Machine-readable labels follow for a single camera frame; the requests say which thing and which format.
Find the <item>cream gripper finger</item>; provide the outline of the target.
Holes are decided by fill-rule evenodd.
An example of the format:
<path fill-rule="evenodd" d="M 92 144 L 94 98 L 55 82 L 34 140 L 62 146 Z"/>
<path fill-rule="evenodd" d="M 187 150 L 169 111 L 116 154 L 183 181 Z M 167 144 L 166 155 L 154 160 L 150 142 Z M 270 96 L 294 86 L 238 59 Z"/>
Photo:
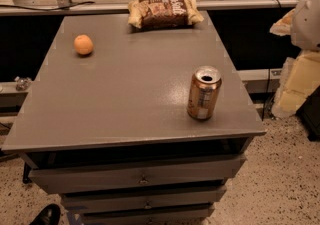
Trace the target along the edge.
<path fill-rule="evenodd" d="M 319 52 L 304 50 L 297 58 L 287 58 L 271 108 L 272 114 L 277 118 L 294 115 L 319 86 Z"/>
<path fill-rule="evenodd" d="M 292 9 L 289 12 L 287 12 L 281 19 L 279 19 L 271 26 L 269 32 L 277 36 L 290 35 L 294 12 L 295 9 Z"/>

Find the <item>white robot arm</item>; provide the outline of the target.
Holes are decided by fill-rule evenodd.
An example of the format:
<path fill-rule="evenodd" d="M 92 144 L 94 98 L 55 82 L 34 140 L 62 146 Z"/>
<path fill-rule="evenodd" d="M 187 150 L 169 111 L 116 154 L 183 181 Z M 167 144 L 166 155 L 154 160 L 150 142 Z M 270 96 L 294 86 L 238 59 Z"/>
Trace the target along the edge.
<path fill-rule="evenodd" d="M 287 58 L 271 112 L 275 117 L 294 115 L 320 86 L 320 0 L 299 0 L 294 9 L 274 23 L 270 32 L 289 35 L 301 52 Z"/>

